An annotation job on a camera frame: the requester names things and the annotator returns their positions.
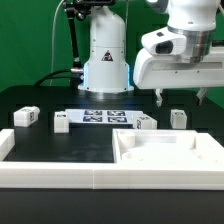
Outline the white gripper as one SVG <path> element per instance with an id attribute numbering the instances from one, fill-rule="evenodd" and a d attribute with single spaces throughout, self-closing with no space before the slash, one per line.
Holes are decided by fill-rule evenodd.
<path id="1" fill-rule="evenodd" d="M 224 47 L 212 47 L 200 63 L 177 62 L 174 56 L 152 56 L 145 49 L 137 55 L 133 81 L 139 89 L 156 89 L 156 105 L 162 106 L 163 89 L 202 87 L 197 105 L 206 97 L 208 87 L 224 86 Z"/>

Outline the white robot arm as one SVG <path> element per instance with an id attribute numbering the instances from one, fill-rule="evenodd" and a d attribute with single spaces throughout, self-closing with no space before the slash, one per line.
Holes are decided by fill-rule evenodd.
<path id="1" fill-rule="evenodd" d="M 153 89 L 162 104 L 165 89 L 224 86 L 224 47 L 212 45 L 221 0 L 146 0 L 169 16 L 164 28 L 142 36 L 134 70 L 125 62 L 125 23 L 101 5 L 92 9 L 90 58 L 80 90 L 98 97 Z"/>

